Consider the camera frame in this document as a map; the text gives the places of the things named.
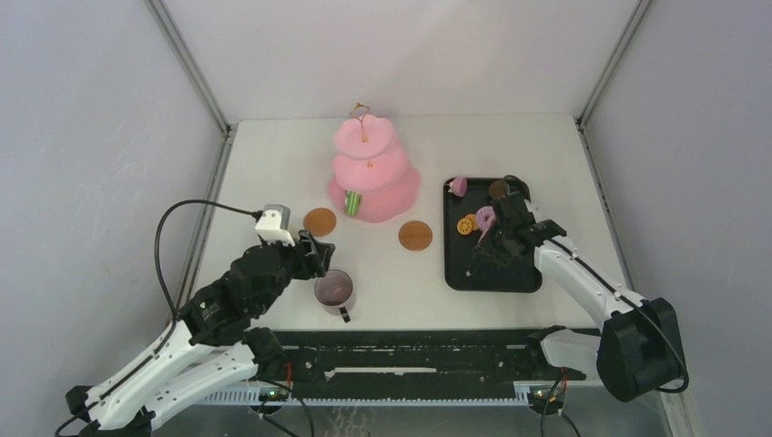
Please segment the pink frosted sprinkle donut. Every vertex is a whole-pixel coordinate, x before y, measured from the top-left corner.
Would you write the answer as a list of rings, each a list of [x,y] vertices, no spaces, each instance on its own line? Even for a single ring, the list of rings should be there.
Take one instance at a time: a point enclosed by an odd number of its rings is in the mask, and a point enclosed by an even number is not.
[[[495,212],[492,206],[484,206],[475,213],[475,223],[477,229],[486,233],[496,220]]]

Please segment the chocolate round cookie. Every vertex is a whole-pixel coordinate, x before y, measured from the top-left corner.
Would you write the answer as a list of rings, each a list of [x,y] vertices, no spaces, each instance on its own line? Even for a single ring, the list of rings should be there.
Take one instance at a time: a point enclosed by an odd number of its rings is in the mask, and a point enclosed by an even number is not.
[[[488,187],[488,195],[491,199],[505,198],[510,193],[510,187],[506,180],[498,179]]]

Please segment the yellow round biscuit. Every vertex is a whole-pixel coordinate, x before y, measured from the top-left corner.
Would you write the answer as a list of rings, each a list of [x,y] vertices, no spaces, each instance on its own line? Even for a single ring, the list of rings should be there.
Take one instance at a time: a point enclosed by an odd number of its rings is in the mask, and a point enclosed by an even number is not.
[[[460,235],[467,236],[472,234],[474,231],[472,231],[472,224],[471,222],[466,218],[461,218],[456,225],[456,230]]]

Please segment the black serving tray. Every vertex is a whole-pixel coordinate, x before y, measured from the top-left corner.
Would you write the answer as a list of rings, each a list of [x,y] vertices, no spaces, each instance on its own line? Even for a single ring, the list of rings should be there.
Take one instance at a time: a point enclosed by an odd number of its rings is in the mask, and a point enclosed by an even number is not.
[[[460,234],[457,223],[465,216],[488,206],[492,201],[489,187],[494,178],[468,178],[462,197],[449,191],[445,182],[442,195],[444,277],[447,285],[458,291],[491,291],[534,293],[541,288],[543,277],[533,265],[533,256],[516,259],[501,267],[475,252],[480,233]]]

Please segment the purple mug with black handle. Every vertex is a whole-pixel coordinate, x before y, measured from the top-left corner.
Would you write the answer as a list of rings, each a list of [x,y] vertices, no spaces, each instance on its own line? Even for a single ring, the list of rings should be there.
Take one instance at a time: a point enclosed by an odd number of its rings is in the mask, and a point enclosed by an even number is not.
[[[330,269],[314,285],[314,297],[329,314],[340,316],[344,323],[351,322],[351,311],[356,302],[354,282],[340,269]]]

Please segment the pink cupcake toy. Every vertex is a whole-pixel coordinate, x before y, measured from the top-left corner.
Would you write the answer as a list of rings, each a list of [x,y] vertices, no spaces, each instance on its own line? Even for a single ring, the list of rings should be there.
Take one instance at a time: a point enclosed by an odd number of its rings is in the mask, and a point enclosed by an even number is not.
[[[468,180],[465,177],[456,177],[447,183],[447,190],[457,198],[463,198],[468,187]]]

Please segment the green striped cake slice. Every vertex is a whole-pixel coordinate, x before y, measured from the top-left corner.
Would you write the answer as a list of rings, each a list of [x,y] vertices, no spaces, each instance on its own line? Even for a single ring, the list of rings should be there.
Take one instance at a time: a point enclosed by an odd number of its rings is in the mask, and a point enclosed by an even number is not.
[[[355,191],[344,191],[344,213],[349,217],[356,217],[361,208],[363,196]]]

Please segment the pink three-tier cake stand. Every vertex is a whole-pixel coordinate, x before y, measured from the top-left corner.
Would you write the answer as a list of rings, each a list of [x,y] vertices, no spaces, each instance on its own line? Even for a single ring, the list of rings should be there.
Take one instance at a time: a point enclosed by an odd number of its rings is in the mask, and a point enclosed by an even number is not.
[[[332,141],[336,154],[328,194],[340,213],[347,216],[345,190],[363,196],[358,215],[350,218],[368,223],[393,219],[414,205],[421,177],[388,118],[376,117],[358,103]]]

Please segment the pink-tipped metal tongs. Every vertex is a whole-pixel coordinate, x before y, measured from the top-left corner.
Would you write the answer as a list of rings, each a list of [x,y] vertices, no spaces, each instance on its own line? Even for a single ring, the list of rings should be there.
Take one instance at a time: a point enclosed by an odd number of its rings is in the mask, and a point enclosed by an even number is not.
[[[488,245],[488,234],[490,233],[490,230],[490,228],[481,230],[481,236],[473,247],[472,259],[467,270],[465,271],[465,276],[467,278],[470,278],[472,275],[474,275],[482,266],[491,264],[493,262]]]

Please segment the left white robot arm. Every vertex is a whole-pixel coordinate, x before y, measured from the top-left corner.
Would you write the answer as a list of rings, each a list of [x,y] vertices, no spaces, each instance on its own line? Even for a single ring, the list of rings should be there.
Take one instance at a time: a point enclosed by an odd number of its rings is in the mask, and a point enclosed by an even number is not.
[[[82,436],[149,436],[163,422],[232,382],[278,377],[284,350],[251,323],[293,280],[322,278],[335,251],[302,230],[292,245],[261,241],[200,289],[173,323],[125,368],[66,394]]]

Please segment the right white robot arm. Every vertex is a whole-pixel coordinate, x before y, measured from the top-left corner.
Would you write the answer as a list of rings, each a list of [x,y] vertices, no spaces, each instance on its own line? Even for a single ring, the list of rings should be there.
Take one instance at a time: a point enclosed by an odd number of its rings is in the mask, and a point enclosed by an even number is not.
[[[686,391],[690,375],[676,311],[667,300],[649,300],[598,269],[565,229],[537,220],[523,193],[495,198],[491,207],[493,220],[480,226],[476,252],[500,267],[532,258],[534,268],[566,291],[599,330],[589,335],[555,326],[539,334],[537,347],[525,356],[534,377],[548,379],[561,368],[579,371],[619,401],[650,391]]]

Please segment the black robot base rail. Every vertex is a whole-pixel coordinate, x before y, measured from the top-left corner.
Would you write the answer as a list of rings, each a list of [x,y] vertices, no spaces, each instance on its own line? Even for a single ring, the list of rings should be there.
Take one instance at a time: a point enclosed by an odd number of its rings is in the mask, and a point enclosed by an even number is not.
[[[535,329],[279,331],[280,361],[255,380],[304,401],[483,401],[516,384],[551,385]]]

